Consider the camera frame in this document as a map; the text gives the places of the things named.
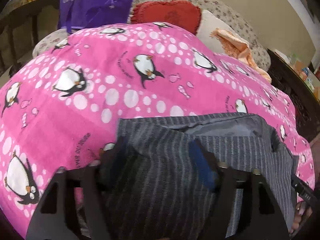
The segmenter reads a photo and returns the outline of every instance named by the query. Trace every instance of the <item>pink blanket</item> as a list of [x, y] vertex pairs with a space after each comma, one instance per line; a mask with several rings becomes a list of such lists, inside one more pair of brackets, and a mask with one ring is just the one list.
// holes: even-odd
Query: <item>pink blanket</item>
[[289, 97], [174, 25], [80, 30], [31, 60], [0, 97], [0, 205], [23, 237], [56, 169], [83, 167], [112, 147], [118, 118], [259, 114], [300, 155], [298, 175], [314, 187]]

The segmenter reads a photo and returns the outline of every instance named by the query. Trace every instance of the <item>purple tote bag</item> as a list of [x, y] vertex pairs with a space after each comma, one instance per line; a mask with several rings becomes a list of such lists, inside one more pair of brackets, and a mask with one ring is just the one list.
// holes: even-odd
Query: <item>purple tote bag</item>
[[94, 28], [126, 23], [132, 0], [60, 0], [60, 26], [71, 29]]

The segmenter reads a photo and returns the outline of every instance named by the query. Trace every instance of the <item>red pillow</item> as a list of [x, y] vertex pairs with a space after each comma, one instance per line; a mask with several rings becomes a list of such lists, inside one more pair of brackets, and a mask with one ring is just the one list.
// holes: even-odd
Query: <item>red pillow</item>
[[166, 22], [179, 26], [194, 35], [201, 21], [201, 9], [185, 0], [153, 1], [137, 4], [131, 23]]

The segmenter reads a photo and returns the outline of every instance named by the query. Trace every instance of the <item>striped fabric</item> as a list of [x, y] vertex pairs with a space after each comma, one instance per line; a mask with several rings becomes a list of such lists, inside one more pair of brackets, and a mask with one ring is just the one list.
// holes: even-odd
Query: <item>striped fabric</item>
[[[127, 138], [130, 157], [114, 190], [106, 195], [111, 230], [119, 239], [197, 239], [215, 194], [201, 184], [191, 165], [188, 142], [195, 138], [235, 169], [260, 169], [291, 227], [290, 178], [297, 160], [260, 116], [121, 119], [119, 136]], [[227, 236], [236, 231], [241, 197], [238, 190]]]

